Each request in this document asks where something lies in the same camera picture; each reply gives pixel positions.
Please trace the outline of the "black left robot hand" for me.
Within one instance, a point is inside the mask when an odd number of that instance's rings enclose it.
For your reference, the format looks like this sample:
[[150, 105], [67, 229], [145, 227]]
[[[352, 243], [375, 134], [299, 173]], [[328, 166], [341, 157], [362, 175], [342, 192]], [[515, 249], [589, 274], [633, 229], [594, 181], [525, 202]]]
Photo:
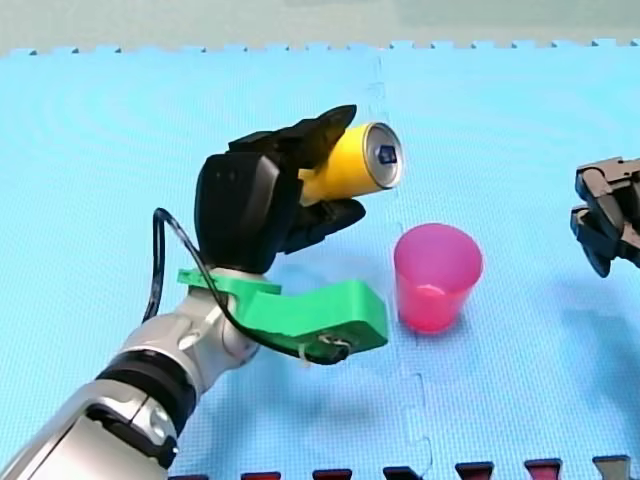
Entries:
[[194, 204], [203, 262], [261, 275], [278, 254], [318, 244], [361, 220], [366, 210], [351, 194], [303, 205], [299, 176], [327, 162], [356, 112], [353, 104], [337, 106], [288, 127], [245, 135], [209, 156]]

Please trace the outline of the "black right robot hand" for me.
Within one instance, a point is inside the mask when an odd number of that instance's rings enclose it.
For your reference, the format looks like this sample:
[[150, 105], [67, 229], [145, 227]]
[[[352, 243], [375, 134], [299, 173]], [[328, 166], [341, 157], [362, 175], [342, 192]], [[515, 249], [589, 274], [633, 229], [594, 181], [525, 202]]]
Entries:
[[639, 265], [639, 160], [613, 157], [582, 165], [575, 191], [583, 201], [570, 227], [593, 270], [602, 278], [612, 262]]

